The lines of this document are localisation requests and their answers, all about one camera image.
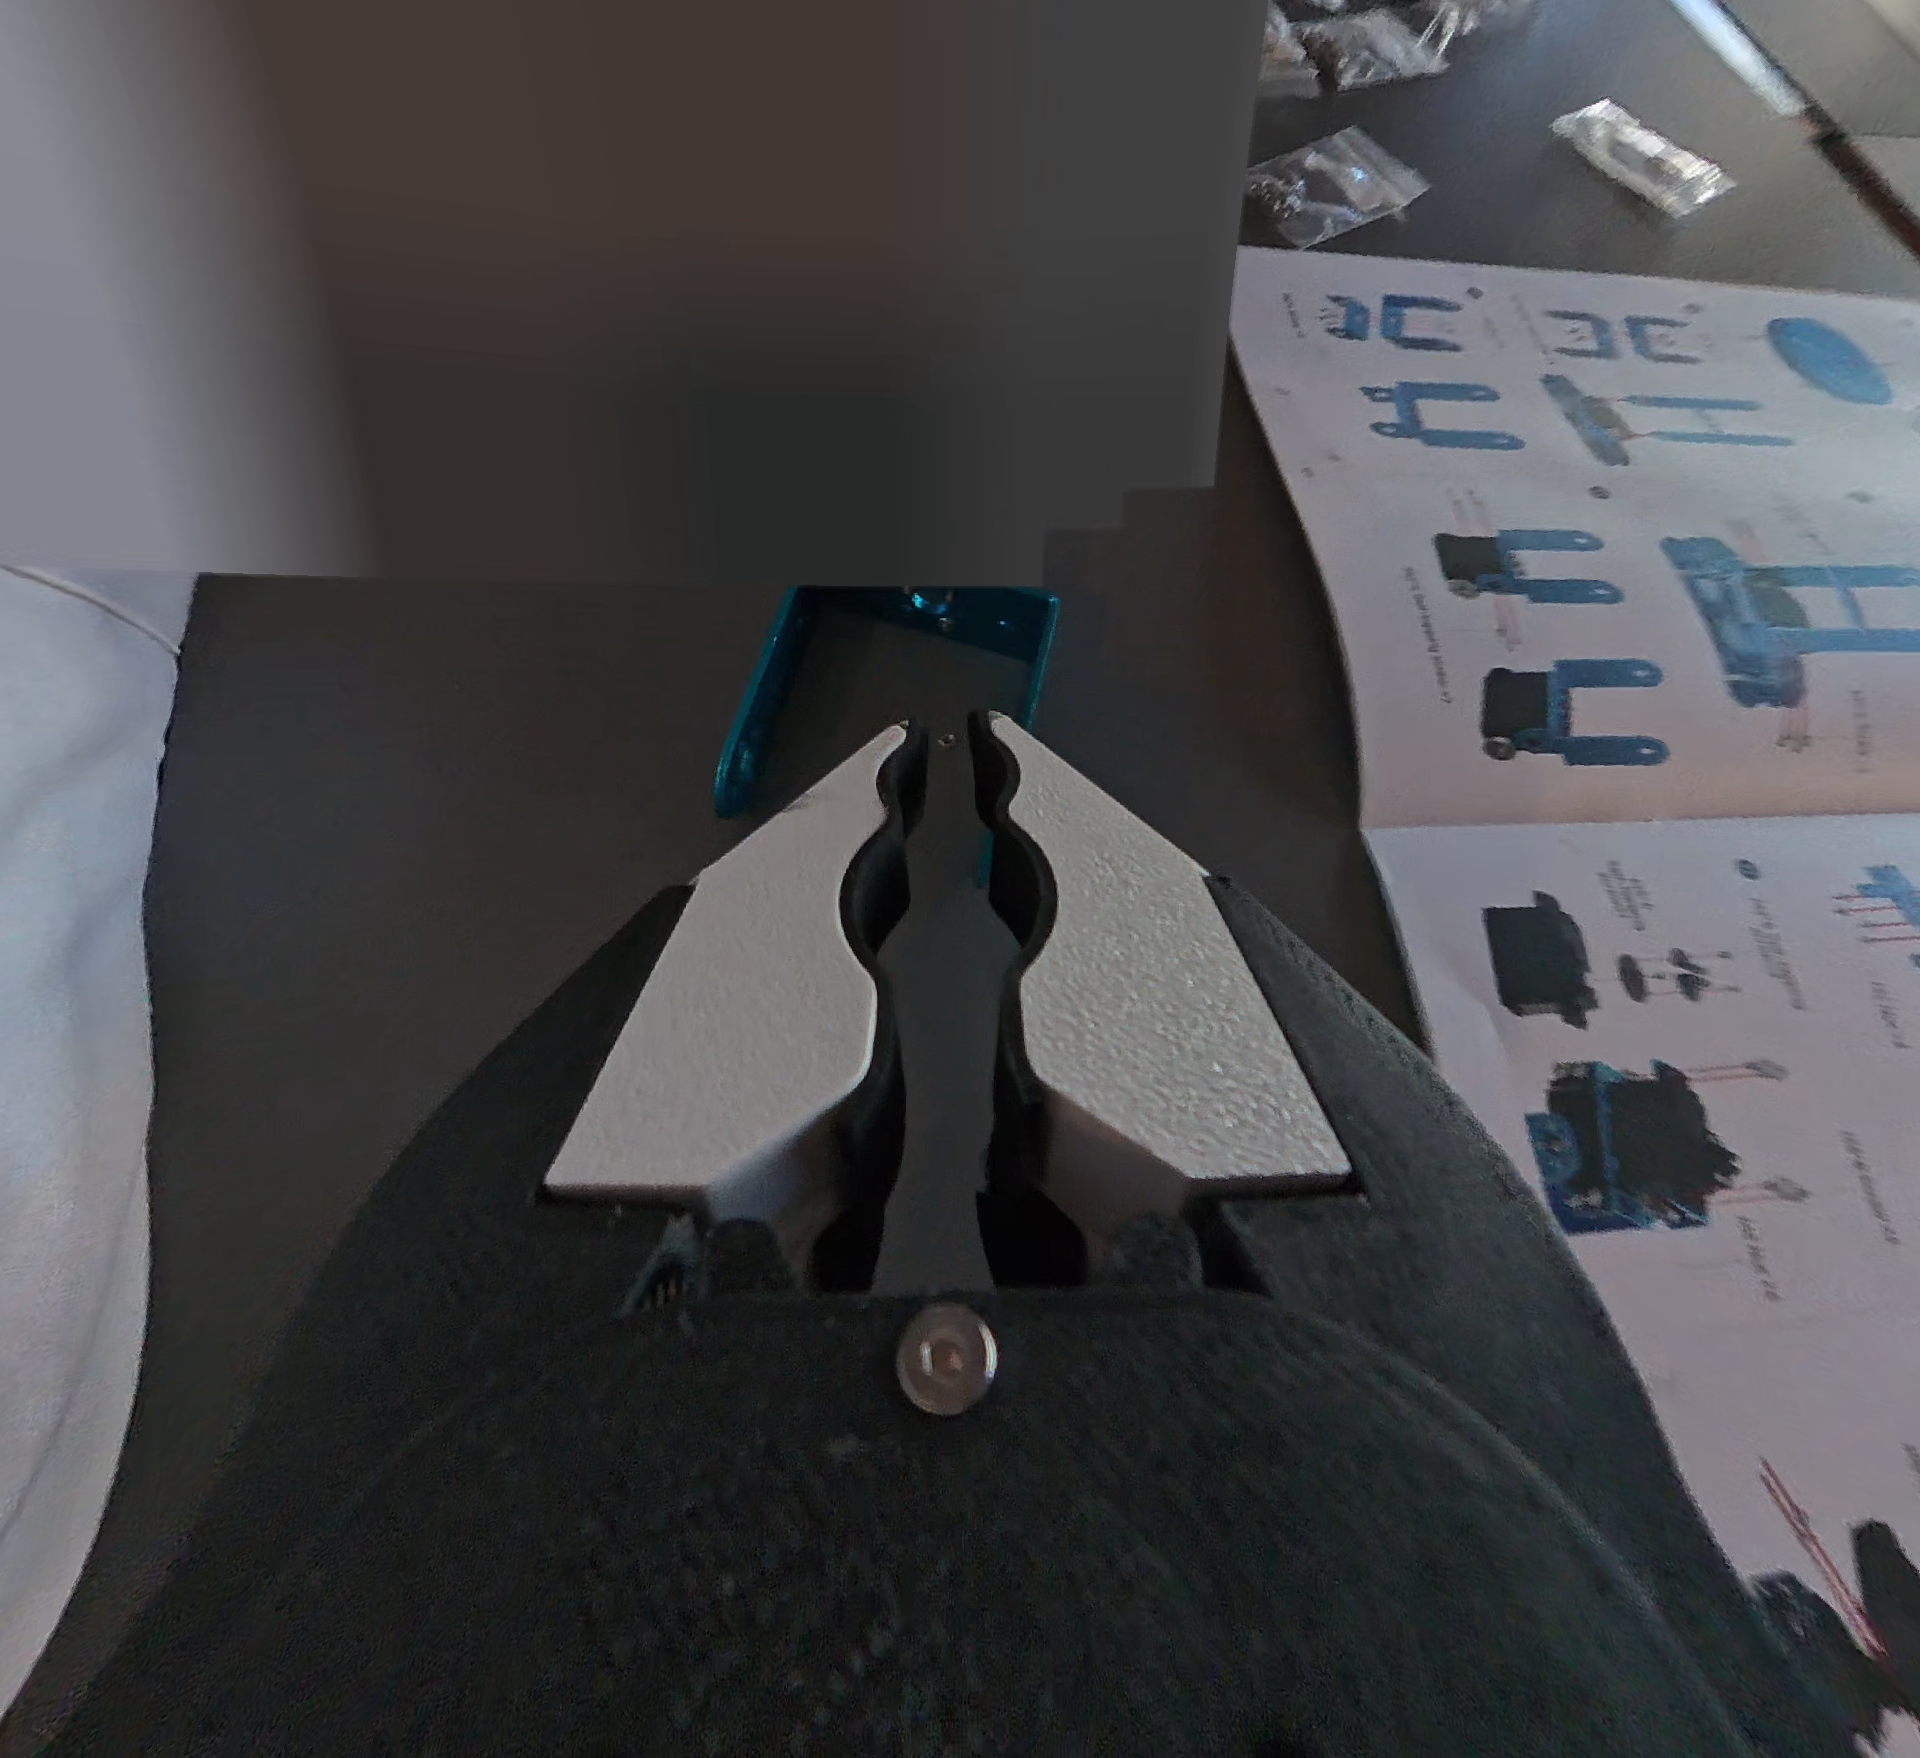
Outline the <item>dark desk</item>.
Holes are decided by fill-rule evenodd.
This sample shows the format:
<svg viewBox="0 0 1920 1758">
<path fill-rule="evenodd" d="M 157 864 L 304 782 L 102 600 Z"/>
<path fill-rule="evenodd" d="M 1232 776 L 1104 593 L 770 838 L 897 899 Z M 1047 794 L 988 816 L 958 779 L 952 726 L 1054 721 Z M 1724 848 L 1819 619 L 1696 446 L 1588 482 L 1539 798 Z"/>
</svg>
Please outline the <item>dark desk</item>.
<svg viewBox="0 0 1920 1758">
<path fill-rule="evenodd" d="M 273 109 L 371 49 L 307 56 L 296 0 L 246 0 Z M 1376 252 L 1700 274 L 1916 296 L 1916 260 L 1843 201 L 1798 133 L 1763 131 L 1655 0 L 1554 0 L 1475 50 L 1433 102 L 1383 109 L 1438 159 L 1439 210 Z M 1727 133 L 1763 210 L 1662 241 L 1548 161 L 1494 161 L 1575 77 L 1632 77 L 1690 130 Z M 448 484 L 505 475 L 539 423 L 588 423 L 610 385 L 581 357 L 422 357 L 327 293 L 355 451 Z M 1407 1030 L 1412 1001 L 1357 839 L 1357 771 L 1331 625 L 1292 506 L 1236 375 L 1215 484 L 1142 490 L 1116 531 L 1052 536 L 1069 596 L 1043 736 L 1091 751 L 1113 790 L 1193 831 L 1279 918 Z M 157 988 L 157 1409 L 131 1420 L 71 1616 L 3 1719 L 37 1755 L 178 1556 L 270 1348 L 353 1206 L 427 1110 L 647 894 L 711 851 L 698 744 L 745 665 L 766 585 L 700 592 L 448 581 L 200 588 L 161 776 L 149 888 Z"/>
</svg>

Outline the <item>blue metal U bracket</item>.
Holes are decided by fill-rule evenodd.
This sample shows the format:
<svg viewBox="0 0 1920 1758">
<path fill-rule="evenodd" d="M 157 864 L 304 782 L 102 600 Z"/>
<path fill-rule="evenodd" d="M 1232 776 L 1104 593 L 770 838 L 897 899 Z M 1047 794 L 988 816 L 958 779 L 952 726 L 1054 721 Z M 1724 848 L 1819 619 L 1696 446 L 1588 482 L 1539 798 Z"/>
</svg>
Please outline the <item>blue metal U bracket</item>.
<svg viewBox="0 0 1920 1758">
<path fill-rule="evenodd" d="M 888 728 L 920 739 L 882 797 L 906 790 L 901 833 L 968 776 L 968 723 L 1030 723 L 1060 625 L 1037 588 L 805 585 L 784 593 L 713 772 L 717 816 L 761 822 Z M 955 751 L 931 749 L 953 730 Z"/>
</svg>

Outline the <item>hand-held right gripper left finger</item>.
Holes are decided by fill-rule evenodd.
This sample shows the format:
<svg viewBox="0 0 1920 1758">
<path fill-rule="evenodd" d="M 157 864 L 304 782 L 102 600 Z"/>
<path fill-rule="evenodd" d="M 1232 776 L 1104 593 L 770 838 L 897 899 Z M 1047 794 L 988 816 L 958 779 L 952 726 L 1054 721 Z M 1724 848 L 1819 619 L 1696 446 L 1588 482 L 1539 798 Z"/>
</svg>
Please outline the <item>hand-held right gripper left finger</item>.
<svg viewBox="0 0 1920 1758">
<path fill-rule="evenodd" d="M 928 736 L 857 746 L 690 886 L 542 1179 L 872 1250 L 903 1148 L 893 990 Z"/>
</svg>

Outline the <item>open assembly instruction manual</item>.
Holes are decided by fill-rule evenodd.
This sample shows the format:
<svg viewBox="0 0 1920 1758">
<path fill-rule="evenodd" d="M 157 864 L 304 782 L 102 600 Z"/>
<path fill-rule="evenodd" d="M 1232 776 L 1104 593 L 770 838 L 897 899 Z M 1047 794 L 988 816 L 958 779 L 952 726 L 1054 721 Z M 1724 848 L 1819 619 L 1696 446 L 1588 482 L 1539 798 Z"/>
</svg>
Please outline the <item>open assembly instruction manual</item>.
<svg viewBox="0 0 1920 1758">
<path fill-rule="evenodd" d="M 1429 1050 L 1916 1755 L 1916 301 L 1237 255 Z"/>
</svg>

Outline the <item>person's white clothing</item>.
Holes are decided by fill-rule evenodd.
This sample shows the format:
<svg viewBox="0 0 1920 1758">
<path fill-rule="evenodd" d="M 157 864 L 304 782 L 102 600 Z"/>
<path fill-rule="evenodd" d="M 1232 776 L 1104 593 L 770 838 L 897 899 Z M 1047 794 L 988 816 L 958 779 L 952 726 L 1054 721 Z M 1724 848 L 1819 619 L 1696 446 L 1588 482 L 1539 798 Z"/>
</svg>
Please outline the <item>person's white clothing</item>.
<svg viewBox="0 0 1920 1758">
<path fill-rule="evenodd" d="M 1 1705 L 102 1527 L 149 1298 L 143 896 L 196 580 L 1 572 Z"/>
</svg>

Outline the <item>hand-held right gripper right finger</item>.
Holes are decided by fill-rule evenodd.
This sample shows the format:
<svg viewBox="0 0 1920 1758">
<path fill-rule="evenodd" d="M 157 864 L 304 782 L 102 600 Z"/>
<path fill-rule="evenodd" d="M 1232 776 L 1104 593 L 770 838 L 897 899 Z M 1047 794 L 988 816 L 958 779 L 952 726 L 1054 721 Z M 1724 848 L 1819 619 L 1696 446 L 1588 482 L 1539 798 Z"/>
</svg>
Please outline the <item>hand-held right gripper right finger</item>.
<svg viewBox="0 0 1920 1758">
<path fill-rule="evenodd" d="M 1353 1167 L 1209 874 L 999 712 L 969 717 L 999 987 L 984 1234 L 1113 1234 Z"/>
</svg>

